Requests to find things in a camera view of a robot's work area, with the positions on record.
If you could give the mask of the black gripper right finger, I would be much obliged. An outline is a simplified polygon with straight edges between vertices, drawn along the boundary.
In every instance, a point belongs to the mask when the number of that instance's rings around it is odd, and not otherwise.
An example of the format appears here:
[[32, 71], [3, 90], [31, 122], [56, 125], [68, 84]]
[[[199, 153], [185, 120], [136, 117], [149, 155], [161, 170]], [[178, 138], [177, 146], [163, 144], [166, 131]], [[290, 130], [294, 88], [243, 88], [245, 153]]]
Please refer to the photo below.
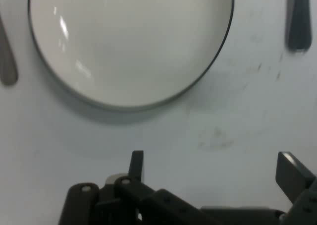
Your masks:
[[292, 203], [280, 217], [282, 225], [317, 223], [317, 176], [290, 152], [279, 152], [275, 180]]

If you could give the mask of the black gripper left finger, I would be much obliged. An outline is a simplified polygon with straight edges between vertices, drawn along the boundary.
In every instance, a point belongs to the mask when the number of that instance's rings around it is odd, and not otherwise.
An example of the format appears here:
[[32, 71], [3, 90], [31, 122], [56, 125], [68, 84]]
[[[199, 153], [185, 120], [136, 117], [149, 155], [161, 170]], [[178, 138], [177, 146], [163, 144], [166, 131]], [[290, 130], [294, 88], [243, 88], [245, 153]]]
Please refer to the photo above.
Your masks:
[[167, 190], [141, 182], [143, 151], [133, 151], [127, 175], [99, 188], [94, 183], [72, 186], [60, 225], [218, 225], [220, 222]]

